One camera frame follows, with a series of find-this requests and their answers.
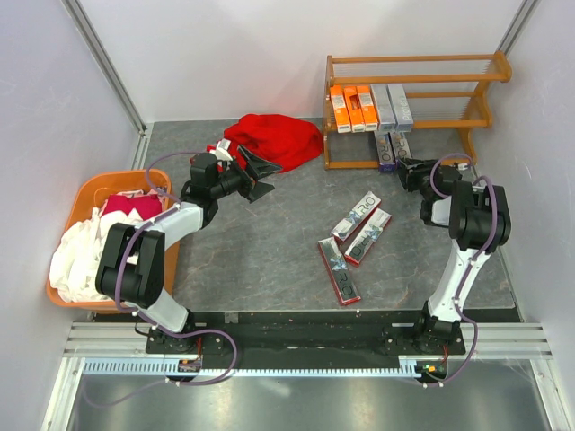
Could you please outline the orange toothpaste box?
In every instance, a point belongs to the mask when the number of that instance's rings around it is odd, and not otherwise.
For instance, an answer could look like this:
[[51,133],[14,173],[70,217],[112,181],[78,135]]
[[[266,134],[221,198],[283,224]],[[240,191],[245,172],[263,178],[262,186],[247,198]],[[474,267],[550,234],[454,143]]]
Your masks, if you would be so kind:
[[330,101],[337,131],[341,134],[349,133],[351,131],[351,123],[343,89],[340,85],[334,85],[330,88]]
[[379,121],[370,87],[368,85],[358,85],[357,92],[365,131],[375,131],[378,129]]

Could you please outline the orange toothpaste box top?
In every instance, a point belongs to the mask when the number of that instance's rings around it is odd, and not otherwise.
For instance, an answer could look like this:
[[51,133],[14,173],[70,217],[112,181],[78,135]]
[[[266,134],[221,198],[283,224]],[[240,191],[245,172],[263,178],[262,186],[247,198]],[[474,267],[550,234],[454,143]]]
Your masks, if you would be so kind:
[[368,85],[358,85],[357,92],[365,131],[375,131],[378,129],[379,121],[370,87]]

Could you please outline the silver toothpaste box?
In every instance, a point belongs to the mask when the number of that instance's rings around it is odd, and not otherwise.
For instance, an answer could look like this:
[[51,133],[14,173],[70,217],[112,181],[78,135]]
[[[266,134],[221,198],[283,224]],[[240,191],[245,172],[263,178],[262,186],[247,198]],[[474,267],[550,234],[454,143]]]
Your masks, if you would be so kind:
[[387,91],[395,116],[395,130],[398,132],[411,132],[413,117],[403,86],[401,84],[388,84]]
[[386,84],[371,84],[371,95],[378,117],[378,130],[381,132],[393,132],[396,119],[390,102]]

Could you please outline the purple R&O box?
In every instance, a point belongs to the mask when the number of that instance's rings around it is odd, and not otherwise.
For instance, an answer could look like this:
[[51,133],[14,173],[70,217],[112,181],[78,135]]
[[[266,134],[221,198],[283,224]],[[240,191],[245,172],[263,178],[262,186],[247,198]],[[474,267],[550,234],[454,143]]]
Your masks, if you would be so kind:
[[374,131],[374,139],[376,142],[378,170],[380,172],[394,172],[397,168],[397,162],[390,134]]
[[392,148],[394,151],[394,157],[396,161],[402,158],[411,158],[411,149],[409,147],[408,139],[403,132],[391,132],[389,134]]

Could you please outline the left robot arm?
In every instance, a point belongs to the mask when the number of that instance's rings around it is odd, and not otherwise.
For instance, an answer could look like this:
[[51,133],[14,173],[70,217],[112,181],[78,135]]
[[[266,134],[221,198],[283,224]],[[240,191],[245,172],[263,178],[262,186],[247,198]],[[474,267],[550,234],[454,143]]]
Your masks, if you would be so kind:
[[219,199],[237,193],[254,202],[273,191],[264,178],[281,169],[244,146],[236,156],[222,149],[194,154],[190,177],[169,209],[138,225],[111,226],[96,272],[96,291],[112,299],[119,311],[134,313],[165,333],[176,352],[190,352],[206,332],[197,329],[193,312],[165,289],[165,253],[207,227]]

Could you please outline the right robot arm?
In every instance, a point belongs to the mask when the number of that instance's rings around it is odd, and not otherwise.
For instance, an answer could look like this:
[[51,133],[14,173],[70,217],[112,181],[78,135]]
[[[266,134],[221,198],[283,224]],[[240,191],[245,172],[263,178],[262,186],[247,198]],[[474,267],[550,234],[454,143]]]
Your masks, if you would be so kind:
[[401,158],[403,188],[422,197],[424,224],[448,230],[451,251],[438,287],[410,327],[392,327],[386,347],[400,354],[463,354],[464,303],[482,266],[511,233],[505,189],[481,176],[463,179],[463,166],[439,160]]

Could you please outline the red R&O box bottom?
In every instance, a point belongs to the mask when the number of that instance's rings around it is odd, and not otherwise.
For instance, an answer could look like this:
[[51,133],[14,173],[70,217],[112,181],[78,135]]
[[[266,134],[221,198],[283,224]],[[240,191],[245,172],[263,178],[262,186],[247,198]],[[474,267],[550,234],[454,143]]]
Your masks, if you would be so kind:
[[329,237],[320,240],[318,250],[340,305],[350,305],[360,301],[361,296],[351,278],[347,261],[335,239]]

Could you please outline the orange toothpaste box windowed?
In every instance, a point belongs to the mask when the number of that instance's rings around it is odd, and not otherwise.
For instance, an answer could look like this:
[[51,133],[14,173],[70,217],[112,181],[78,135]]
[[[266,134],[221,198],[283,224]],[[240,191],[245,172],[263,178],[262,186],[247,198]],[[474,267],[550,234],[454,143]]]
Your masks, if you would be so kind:
[[343,94],[349,114],[349,121],[352,133],[365,131],[365,122],[361,105],[359,103],[358,91],[356,86],[344,86]]

